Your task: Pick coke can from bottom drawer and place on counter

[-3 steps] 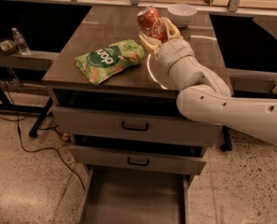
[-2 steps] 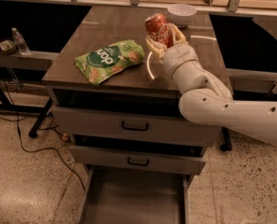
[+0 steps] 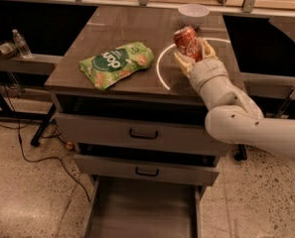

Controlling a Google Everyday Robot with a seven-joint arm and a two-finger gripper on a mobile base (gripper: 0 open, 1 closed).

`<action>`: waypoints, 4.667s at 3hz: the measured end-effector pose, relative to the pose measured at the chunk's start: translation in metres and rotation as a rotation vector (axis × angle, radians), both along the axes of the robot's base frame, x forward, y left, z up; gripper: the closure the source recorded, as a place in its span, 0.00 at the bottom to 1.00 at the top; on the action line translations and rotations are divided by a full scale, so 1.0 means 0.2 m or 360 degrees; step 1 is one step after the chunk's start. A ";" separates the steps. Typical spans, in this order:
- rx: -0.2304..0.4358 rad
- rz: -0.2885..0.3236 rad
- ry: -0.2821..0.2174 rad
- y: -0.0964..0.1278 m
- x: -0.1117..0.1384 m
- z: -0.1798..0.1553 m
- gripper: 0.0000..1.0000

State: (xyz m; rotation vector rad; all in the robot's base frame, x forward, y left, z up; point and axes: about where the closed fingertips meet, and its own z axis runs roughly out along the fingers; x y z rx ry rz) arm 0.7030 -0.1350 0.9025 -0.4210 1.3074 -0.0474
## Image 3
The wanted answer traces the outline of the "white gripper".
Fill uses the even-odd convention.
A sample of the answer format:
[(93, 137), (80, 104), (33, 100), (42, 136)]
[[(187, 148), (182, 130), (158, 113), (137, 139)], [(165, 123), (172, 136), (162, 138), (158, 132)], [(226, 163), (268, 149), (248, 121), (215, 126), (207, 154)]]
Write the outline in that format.
[(202, 97), (223, 96), (229, 92), (228, 72), (217, 57), (214, 48), (203, 38), (198, 38), (202, 61), (174, 52), (174, 58), (183, 74), (190, 75), (190, 84)]

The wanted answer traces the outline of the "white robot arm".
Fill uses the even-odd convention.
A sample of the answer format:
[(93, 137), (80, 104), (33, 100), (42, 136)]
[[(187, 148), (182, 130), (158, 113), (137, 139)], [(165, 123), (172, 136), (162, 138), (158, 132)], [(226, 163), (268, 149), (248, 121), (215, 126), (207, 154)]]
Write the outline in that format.
[(205, 128), (214, 139), (295, 161), (295, 120), (266, 118), (257, 104), (231, 83), (223, 62), (206, 40), (194, 38), (177, 45), (174, 56), (208, 109)]

